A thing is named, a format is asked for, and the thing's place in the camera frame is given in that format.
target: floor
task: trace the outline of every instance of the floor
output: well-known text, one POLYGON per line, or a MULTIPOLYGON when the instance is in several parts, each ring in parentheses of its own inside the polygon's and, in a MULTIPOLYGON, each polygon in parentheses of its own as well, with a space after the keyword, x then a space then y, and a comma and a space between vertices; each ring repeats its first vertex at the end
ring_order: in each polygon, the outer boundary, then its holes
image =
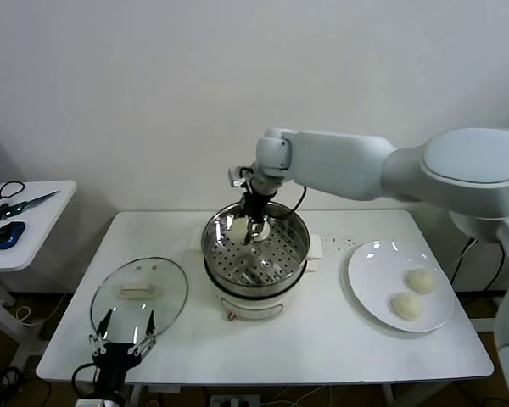
MULTIPOLYGON (((59 300, 60 296, 47 294, 17 297, 17 304, 12 308, 11 312, 14 313, 17 307, 21 305, 28 305, 31 307, 31 318, 46 317, 53 311, 59 300)), ((46 321, 40 335, 41 338, 51 338, 68 302, 69 298, 63 301, 57 313, 46 321)), ((491 317, 495 313, 495 306, 488 299, 474 300, 466 304, 465 308, 470 317, 491 317)), ((480 337, 494 362, 495 373, 485 379, 453 383, 435 394, 422 407, 501 407, 509 405, 507 401, 509 400, 509 394, 498 364, 492 335, 481 334, 480 337)), ((0 371, 9 366, 9 361, 14 355, 16 346, 14 341, 0 332, 0 371)), ((7 407, 73 406, 77 397, 72 391, 70 384, 50 383, 50 385, 47 385, 44 381, 37 379, 37 363, 38 359, 36 358, 29 360, 29 364, 24 372, 25 380, 19 392, 13 395, 5 405, 7 407), (51 393, 45 403, 49 389, 51 393)), ((397 385, 394 391, 397 395, 400 395, 409 386, 407 384, 397 385)), ((141 407, 147 404, 149 407, 205 407, 207 405, 206 400, 211 394, 234 393, 259 394, 263 402, 277 400, 295 401, 314 390, 315 392, 312 395, 301 400, 301 407, 384 406, 382 388, 375 385, 332 386, 332 388, 322 387, 318 389, 317 387, 185 387, 177 394, 148 393, 147 389, 143 389, 139 405, 141 407)), ((271 405, 281 407, 292 404, 272 403, 271 405)))

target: power strip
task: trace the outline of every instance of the power strip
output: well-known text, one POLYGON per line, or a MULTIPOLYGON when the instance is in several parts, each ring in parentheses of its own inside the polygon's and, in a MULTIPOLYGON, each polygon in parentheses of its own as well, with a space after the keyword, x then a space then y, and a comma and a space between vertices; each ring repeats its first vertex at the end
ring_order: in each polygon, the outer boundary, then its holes
POLYGON ((211 396, 210 407, 260 407, 258 394, 233 394, 211 396))

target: stainless steel steamer basket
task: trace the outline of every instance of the stainless steel steamer basket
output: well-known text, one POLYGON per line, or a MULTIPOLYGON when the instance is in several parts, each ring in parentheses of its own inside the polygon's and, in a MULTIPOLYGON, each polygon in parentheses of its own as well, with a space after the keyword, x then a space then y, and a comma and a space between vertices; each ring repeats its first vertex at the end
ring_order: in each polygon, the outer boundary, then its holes
POLYGON ((295 213, 280 203, 267 204, 270 234, 261 242, 242 244, 227 232, 240 203, 220 210, 202 234, 205 268, 220 289, 243 299, 267 299, 289 290, 304 273, 309 232, 295 213))

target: white table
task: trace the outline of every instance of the white table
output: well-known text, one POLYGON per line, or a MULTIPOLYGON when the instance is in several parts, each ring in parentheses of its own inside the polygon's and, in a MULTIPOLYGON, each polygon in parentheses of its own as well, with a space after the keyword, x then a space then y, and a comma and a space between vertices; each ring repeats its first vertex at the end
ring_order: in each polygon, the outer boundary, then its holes
MULTIPOLYGON (((345 282, 351 250, 395 239, 435 259, 411 216, 400 210, 300 212, 322 238, 323 260, 302 277, 291 304, 276 319, 229 322, 211 290, 202 254, 189 250, 210 212, 124 212, 111 224, 37 368, 39 377, 69 381, 91 361, 91 299, 103 279, 133 259, 163 256, 185 270, 187 303, 148 358, 129 371, 130 384, 293 385, 448 381, 488 376, 489 356, 456 299, 450 320, 423 334, 399 332, 374 320, 345 282)), ((82 381, 92 373, 82 371, 82 381)), ((414 405, 441 385, 413 391, 414 405)))
MULTIPOLYGON (((60 191, 60 193, 35 208, 28 209, 14 218, 0 220, 0 227, 13 220, 26 223, 25 232, 17 244, 8 250, 0 250, 0 273, 23 270, 30 265, 75 190, 76 183, 73 181, 26 182, 25 190, 9 200, 9 204, 14 205, 22 201, 30 201, 53 191, 60 191)), ((0 284, 0 330, 19 344, 12 366, 22 370, 28 357, 43 354, 46 344, 37 336, 42 325, 30 328, 24 326, 3 307, 13 305, 13 297, 0 284)))

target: scissors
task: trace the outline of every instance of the scissors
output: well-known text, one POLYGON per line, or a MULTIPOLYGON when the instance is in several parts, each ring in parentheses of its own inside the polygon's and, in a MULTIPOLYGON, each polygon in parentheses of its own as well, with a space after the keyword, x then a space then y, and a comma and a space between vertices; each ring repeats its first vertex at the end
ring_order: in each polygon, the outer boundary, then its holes
POLYGON ((13 216, 22 214, 26 210, 35 208, 39 204, 42 204, 43 202, 45 202, 49 198, 55 196, 59 192, 60 191, 51 192, 51 193, 48 193, 47 195, 42 195, 41 197, 34 198, 30 201, 19 202, 12 206, 9 206, 9 205, 1 206, 0 207, 0 219, 7 219, 7 218, 11 218, 13 216))
POLYGON ((21 192, 23 192, 25 190, 25 183, 24 182, 21 182, 21 181, 10 181, 10 182, 6 182, 5 184, 2 185, 2 187, 0 188, 0 200, 2 199, 10 199, 12 197, 14 197, 15 195, 19 195, 21 192), (18 187, 15 187, 15 188, 8 188, 12 185, 15 185, 15 186, 18 186, 18 187), (4 190, 10 190, 9 194, 3 194, 4 193, 4 190))

